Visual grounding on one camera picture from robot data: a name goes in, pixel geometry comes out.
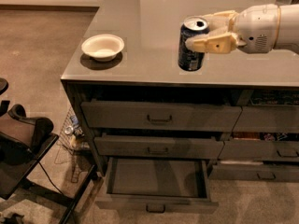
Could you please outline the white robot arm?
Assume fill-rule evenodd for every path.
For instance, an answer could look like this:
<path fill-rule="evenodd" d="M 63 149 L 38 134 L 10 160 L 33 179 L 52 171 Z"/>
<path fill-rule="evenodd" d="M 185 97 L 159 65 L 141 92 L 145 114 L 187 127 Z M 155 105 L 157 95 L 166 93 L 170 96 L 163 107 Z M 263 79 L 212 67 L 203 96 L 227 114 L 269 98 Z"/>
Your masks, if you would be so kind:
<path fill-rule="evenodd" d="M 210 31 L 185 42 L 192 51 L 227 54 L 239 49 L 247 54 L 286 49 L 299 53 L 299 5 L 267 4 L 241 12 L 206 14 Z"/>

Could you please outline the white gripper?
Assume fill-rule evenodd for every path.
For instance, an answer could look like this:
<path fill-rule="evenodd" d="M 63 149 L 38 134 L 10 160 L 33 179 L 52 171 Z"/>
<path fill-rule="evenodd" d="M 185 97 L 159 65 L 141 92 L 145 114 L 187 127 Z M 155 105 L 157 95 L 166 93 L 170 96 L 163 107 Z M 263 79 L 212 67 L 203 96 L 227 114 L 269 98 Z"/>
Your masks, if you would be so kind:
<path fill-rule="evenodd" d="M 191 51 L 228 54 L 240 49 L 248 54 L 268 53 L 275 45 L 279 18 L 277 5 L 253 6 L 239 14 L 226 10 L 202 18 L 211 32 L 188 38 L 185 45 Z"/>

